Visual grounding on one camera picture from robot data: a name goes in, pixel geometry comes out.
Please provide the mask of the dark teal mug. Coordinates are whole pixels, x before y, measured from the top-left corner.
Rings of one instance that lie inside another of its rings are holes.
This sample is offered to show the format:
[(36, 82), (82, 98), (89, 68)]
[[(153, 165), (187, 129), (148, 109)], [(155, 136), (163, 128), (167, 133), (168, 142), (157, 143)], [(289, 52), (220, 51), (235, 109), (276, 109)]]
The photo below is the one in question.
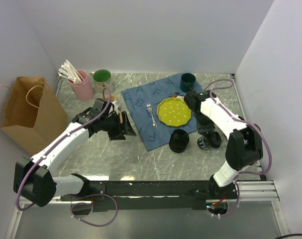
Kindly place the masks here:
[(180, 89), (183, 92), (189, 92), (193, 90), (194, 84), (196, 82), (195, 75), (191, 73), (183, 73), (181, 75), (181, 81), (180, 81)]

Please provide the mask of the pink straw holder cup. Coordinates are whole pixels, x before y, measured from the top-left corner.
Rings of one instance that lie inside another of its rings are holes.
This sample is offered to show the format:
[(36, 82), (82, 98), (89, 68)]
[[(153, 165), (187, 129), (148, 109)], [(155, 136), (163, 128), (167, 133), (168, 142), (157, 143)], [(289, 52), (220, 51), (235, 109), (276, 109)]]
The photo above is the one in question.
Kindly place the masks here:
[(84, 78), (84, 81), (78, 84), (74, 84), (69, 80), (72, 90), (74, 91), (78, 100), (87, 102), (94, 97), (94, 90), (89, 80), (88, 74), (83, 70), (78, 70), (80, 75)]

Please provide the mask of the cardboard cup carrier tray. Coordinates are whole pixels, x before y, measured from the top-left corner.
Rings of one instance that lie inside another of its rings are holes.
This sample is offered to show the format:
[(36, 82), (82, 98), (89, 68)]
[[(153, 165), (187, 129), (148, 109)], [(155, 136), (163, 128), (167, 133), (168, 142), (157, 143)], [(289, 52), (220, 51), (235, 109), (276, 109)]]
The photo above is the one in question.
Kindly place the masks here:
[(117, 111), (118, 109), (119, 109), (119, 107), (121, 106), (121, 103), (120, 103), (120, 101), (118, 100), (118, 98), (117, 98), (117, 96), (115, 96), (115, 95), (111, 95), (111, 97), (110, 97), (110, 103), (109, 103), (109, 105), (107, 106), (107, 108), (109, 109), (109, 110), (115, 110), (115, 111)]

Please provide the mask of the yellow green dotted plate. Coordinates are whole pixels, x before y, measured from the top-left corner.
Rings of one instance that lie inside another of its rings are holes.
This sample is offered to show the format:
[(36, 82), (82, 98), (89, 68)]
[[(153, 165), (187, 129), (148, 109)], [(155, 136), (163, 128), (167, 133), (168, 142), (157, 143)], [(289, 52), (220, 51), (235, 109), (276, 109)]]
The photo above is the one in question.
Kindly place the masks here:
[(184, 98), (166, 98), (157, 106), (159, 120), (167, 126), (185, 125), (192, 117), (191, 109)]

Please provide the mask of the small santa figurine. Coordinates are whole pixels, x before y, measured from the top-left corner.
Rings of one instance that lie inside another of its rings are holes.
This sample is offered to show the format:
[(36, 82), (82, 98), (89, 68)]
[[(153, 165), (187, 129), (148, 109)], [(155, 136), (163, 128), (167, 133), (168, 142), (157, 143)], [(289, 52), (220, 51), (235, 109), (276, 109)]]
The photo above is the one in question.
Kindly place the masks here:
[(184, 96), (175, 93), (175, 94), (172, 95), (172, 98), (176, 98), (176, 99), (181, 99), (181, 100), (183, 100), (183, 99), (184, 99)]

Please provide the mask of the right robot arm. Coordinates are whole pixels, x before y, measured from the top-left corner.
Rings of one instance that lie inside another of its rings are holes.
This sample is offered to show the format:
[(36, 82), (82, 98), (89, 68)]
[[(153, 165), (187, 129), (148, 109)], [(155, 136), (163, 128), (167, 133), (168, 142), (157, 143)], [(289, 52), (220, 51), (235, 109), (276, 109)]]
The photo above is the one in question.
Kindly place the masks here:
[(194, 113), (197, 120), (198, 147), (217, 149), (221, 145), (221, 137), (215, 130), (217, 127), (227, 139), (225, 162), (214, 173), (208, 184), (208, 193), (214, 198), (221, 198), (236, 178), (263, 157), (260, 129), (256, 124), (249, 125), (242, 118), (230, 112), (210, 90), (204, 92), (189, 91), (184, 101)]

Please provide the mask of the stack of black lids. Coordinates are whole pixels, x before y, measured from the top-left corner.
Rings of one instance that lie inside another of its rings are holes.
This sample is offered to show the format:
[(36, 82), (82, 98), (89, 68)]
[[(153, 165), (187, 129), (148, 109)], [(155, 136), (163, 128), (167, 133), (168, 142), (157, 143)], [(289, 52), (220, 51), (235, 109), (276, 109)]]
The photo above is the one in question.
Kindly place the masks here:
[(176, 129), (171, 134), (169, 148), (175, 153), (182, 153), (185, 151), (189, 140), (189, 134), (186, 131)]

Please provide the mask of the blue letter print cloth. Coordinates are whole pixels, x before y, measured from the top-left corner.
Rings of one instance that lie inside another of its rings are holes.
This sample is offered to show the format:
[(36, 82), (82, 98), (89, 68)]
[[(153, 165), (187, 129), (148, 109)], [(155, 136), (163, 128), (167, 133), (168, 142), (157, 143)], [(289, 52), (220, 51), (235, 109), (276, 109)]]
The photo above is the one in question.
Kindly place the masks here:
[[(178, 73), (121, 92), (147, 151), (167, 144), (172, 132), (178, 128), (187, 133), (197, 130), (197, 121), (193, 115), (185, 125), (179, 127), (167, 126), (157, 116), (157, 106), (164, 99), (172, 97), (175, 93), (182, 96), (186, 95), (180, 89), (181, 75)], [(157, 128), (153, 126), (151, 115), (146, 107), (147, 104), (151, 104)]]

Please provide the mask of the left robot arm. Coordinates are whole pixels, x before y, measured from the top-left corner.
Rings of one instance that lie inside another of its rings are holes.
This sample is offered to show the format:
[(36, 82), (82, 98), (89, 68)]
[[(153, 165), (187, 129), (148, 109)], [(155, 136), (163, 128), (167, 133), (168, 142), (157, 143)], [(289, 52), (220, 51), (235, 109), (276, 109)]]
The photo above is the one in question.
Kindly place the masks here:
[(45, 149), (16, 163), (13, 190), (17, 196), (40, 207), (57, 196), (74, 195), (78, 200), (85, 200), (91, 191), (89, 179), (80, 174), (65, 177), (52, 174), (78, 146), (99, 131), (106, 131), (110, 140), (136, 136), (126, 112), (118, 111), (111, 102), (96, 99), (92, 107), (77, 114)]

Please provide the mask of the brown paper bag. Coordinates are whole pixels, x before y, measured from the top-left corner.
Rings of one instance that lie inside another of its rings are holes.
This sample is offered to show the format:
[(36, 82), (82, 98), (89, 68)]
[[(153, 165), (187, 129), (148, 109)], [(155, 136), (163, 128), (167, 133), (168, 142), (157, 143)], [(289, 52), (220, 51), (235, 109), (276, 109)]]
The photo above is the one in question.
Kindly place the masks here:
[(67, 114), (43, 77), (16, 78), (1, 129), (30, 155), (45, 149), (66, 129)]

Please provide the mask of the silver fork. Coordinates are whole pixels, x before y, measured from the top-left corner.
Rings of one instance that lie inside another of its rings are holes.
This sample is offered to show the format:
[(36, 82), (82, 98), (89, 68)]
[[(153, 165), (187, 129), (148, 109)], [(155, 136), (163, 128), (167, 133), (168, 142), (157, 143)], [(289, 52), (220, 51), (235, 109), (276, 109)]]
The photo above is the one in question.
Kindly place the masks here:
[(157, 128), (157, 124), (156, 124), (155, 118), (154, 118), (154, 116), (153, 116), (153, 110), (152, 110), (151, 104), (147, 104), (146, 107), (147, 107), (148, 112), (149, 112), (150, 115), (151, 115), (153, 126), (154, 126), (155, 128)]

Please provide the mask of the green inside ceramic mug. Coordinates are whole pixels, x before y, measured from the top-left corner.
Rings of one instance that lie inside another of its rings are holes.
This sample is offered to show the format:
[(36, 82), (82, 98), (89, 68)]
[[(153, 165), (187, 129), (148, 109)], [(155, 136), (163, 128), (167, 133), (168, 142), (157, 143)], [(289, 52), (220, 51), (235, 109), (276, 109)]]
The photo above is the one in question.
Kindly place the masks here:
[(113, 82), (111, 73), (108, 70), (101, 69), (90, 73), (92, 79), (95, 81), (97, 91), (102, 93), (104, 88), (113, 91)]

